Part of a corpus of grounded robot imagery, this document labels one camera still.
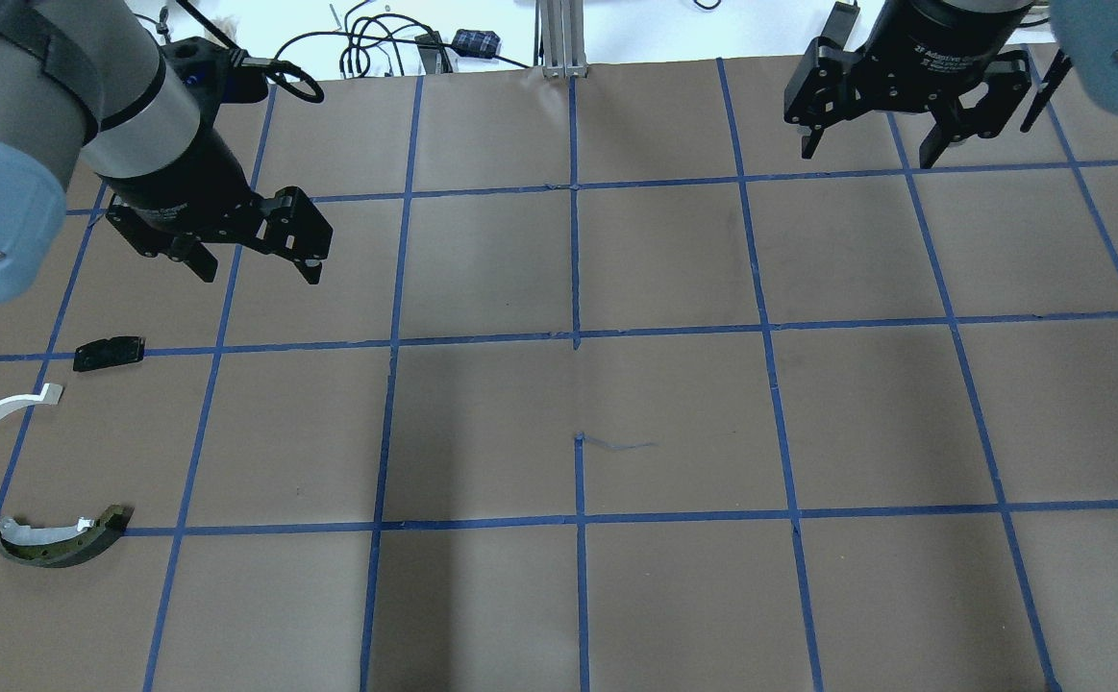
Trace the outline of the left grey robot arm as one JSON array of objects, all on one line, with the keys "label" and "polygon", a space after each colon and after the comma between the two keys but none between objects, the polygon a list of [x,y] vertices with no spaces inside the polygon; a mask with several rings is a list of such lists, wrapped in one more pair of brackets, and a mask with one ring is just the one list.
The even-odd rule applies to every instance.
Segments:
[{"label": "left grey robot arm", "polygon": [[123,1],[0,1],[0,303],[30,288],[61,233],[83,163],[107,184],[108,222],[141,256],[212,282],[214,241],[288,260],[321,279],[334,229],[307,193],[263,196],[215,130],[225,104],[256,104],[291,61],[229,36],[159,44]]}]

